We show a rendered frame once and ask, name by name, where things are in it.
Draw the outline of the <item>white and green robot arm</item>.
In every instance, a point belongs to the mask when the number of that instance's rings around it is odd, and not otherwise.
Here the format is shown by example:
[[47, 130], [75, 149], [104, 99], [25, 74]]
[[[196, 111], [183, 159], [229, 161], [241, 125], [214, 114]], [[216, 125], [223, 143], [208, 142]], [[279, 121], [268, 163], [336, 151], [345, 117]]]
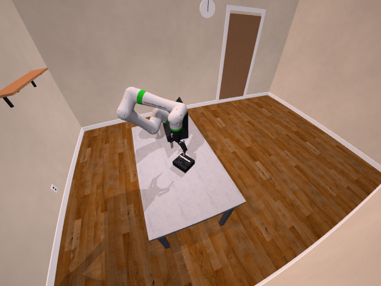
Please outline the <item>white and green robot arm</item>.
[[[134, 111], [136, 103], [155, 107], [150, 120]], [[187, 106], [185, 104], [158, 97], [135, 87], [129, 87], [125, 90], [117, 109], [117, 116], [121, 120], [133, 123], [150, 134], [156, 134], [161, 123], [165, 123], [170, 127], [172, 136], [182, 135], [182, 121], [186, 113]]]

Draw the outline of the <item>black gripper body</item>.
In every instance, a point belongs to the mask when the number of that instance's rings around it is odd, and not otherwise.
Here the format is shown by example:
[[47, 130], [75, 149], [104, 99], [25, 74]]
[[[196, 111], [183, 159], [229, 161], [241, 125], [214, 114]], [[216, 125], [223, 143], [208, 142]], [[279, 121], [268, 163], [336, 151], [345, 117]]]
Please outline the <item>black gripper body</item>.
[[172, 138], [177, 139], [177, 140], [175, 140], [175, 142], [178, 141], [180, 143], [181, 135], [180, 136], [172, 136]]

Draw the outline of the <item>black lighting desk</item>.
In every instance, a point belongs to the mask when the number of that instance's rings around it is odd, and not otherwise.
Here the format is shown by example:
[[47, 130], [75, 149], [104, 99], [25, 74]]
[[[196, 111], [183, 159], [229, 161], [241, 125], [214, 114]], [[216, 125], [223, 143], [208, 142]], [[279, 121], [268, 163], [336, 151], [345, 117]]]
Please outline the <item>black lighting desk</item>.
[[181, 153], [172, 163], [175, 167], [186, 173], [195, 164], [195, 160], [187, 155], [183, 156], [183, 153]]

